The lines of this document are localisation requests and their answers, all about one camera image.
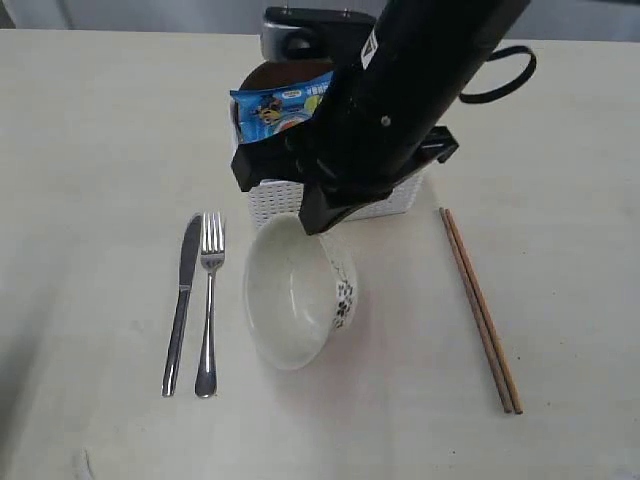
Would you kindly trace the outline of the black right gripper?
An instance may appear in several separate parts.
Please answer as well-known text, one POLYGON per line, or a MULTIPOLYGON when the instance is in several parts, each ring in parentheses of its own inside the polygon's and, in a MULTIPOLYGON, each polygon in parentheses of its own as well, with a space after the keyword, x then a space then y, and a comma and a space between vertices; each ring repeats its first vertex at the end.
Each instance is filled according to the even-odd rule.
POLYGON ((298 218, 307 235, 388 198, 458 148, 437 123, 452 97, 424 92, 430 79, 398 69, 339 69, 310 119, 237 148, 231 167, 240 189, 263 180, 301 184, 298 218))

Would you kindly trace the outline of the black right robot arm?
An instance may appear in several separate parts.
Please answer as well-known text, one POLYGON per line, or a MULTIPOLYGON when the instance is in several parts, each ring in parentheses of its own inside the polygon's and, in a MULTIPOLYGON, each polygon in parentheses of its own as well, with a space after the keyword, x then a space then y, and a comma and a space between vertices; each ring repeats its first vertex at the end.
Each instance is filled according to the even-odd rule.
POLYGON ((242 191, 264 180, 299 183, 298 216, 310 235, 387 199, 456 141, 439 123, 455 101, 489 103, 521 87, 529 63, 489 92, 465 88, 487 62, 522 52, 500 41, 526 9, 523 1, 391 1, 360 49, 336 63, 313 116, 235 151, 242 191))

